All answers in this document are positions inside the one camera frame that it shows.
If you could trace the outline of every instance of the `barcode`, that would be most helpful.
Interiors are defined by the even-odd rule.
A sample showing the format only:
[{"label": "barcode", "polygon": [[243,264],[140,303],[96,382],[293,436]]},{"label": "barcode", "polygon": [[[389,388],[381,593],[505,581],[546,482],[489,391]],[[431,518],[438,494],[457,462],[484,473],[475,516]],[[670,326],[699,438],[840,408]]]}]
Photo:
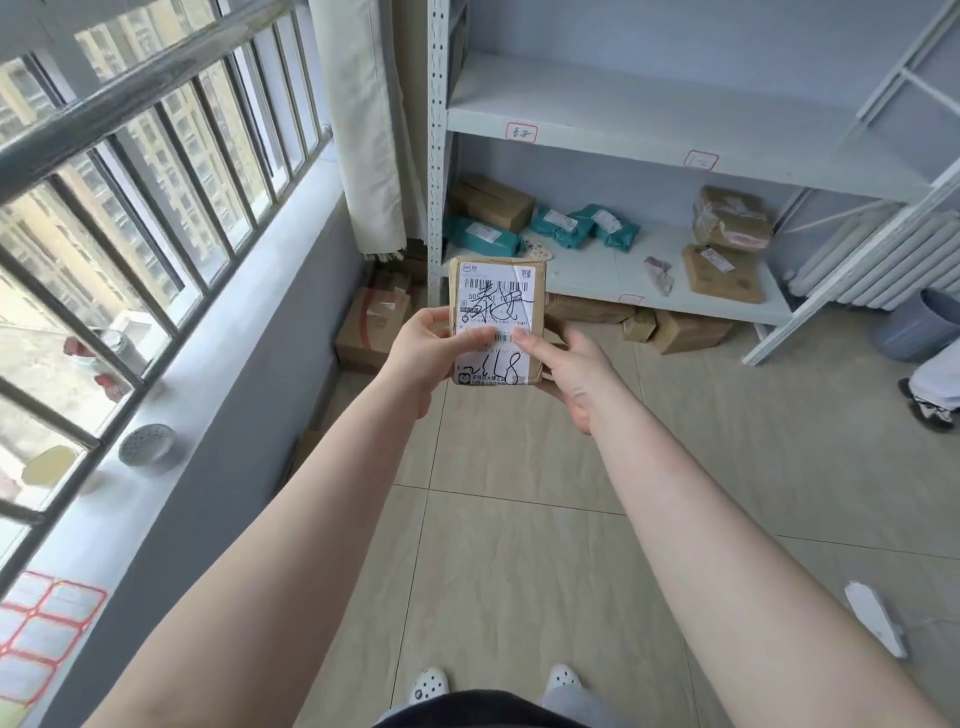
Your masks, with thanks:
[{"label": "barcode", "polygon": [[513,293],[514,291],[526,293],[530,290],[530,283],[521,283],[518,280],[466,279],[464,283],[466,288],[480,288],[482,290],[496,288],[499,291],[507,291],[509,293]]}]

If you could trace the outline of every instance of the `left hand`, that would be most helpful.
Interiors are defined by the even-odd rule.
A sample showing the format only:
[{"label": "left hand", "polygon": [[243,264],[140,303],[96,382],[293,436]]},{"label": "left hand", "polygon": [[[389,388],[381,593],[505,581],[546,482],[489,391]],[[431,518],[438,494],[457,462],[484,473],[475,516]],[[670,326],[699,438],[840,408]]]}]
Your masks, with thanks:
[{"label": "left hand", "polygon": [[430,393],[450,376],[453,360],[460,354],[479,352],[493,343],[494,327],[477,327],[450,335],[448,306],[422,308],[400,330],[387,362],[377,378],[391,380],[417,394],[417,418],[430,409]]}]

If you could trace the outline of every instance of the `white shelving unit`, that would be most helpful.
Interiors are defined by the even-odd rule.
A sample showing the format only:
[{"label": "white shelving unit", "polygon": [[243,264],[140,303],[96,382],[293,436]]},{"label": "white shelving unit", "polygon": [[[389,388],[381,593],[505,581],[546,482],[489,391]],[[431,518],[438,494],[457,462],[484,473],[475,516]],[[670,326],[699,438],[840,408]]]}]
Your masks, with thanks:
[{"label": "white shelving unit", "polygon": [[[906,203],[796,311],[790,310],[765,264],[760,277],[766,303],[738,303],[690,291],[681,260],[683,247],[692,242],[689,229],[644,224],[626,254],[596,243],[573,251],[552,246],[548,291],[753,322],[761,341],[744,362],[757,364],[847,280],[876,265],[900,231],[960,186],[960,159],[933,183],[927,182],[869,129],[878,110],[904,82],[960,109],[911,71],[960,12],[958,2],[950,0],[943,6],[864,108],[852,114],[796,99],[553,61],[467,53],[460,67],[459,49],[453,54],[455,62],[450,62],[450,37],[458,25],[460,32],[468,32],[468,2],[430,0],[431,304],[439,302],[446,275],[441,230],[456,133],[796,184],[801,188],[797,200],[803,199],[805,189],[816,188]],[[673,264],[670,296],[661,296],[650,283],[643,266],[647,255]]]}]

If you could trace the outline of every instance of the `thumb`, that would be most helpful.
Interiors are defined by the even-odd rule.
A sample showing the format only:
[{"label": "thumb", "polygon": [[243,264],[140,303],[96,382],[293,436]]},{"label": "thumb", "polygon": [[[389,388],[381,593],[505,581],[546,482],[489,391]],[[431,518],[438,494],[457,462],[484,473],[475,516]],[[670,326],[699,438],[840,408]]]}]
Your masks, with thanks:
[{"label": "thumb", "polygon": [[476,327],[461,331],[456,336],[444,339],[444,345],[452,356],[467,352],[479,352],[493,343],[494,327]]},{"label": "thumb", "polygon": [[530,354],[546,364],[550,369],[560,366],[565,352],[557,349],[553,344],[543,340],[526,328],[514,327],[514,343],[525,353]]}]

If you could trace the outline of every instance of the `teal plastic package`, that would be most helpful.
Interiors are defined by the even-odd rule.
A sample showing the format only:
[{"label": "teal plastic package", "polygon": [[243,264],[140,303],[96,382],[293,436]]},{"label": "teal plastic package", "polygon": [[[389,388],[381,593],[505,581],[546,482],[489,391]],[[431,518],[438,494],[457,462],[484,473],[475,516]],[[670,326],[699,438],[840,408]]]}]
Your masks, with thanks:
[{"label": "teal plastic package", "polygon": [[582,210],[573,213],[576,217],[586,217],[596,224],[596,230],[593,237],[602,240],[608,248],[616,248],[626,253],[634,244],[636,234],[640,232],[640,226],[618,218],[605,207],[599,205],[587,205]]},{"label": "teal plastic package", "polygon": [[520,236],[467,217],[444,220],[444,237],[461,248],[490,257],[516,257]]},{"label": "teal plastic package", "polygon": [[579,248],[590,230],[593,221],[579,213],[564,215],[555,209],[537,205],[534,218],[530,221],[530,230],[546,237],[552,237],[565,248]]}]

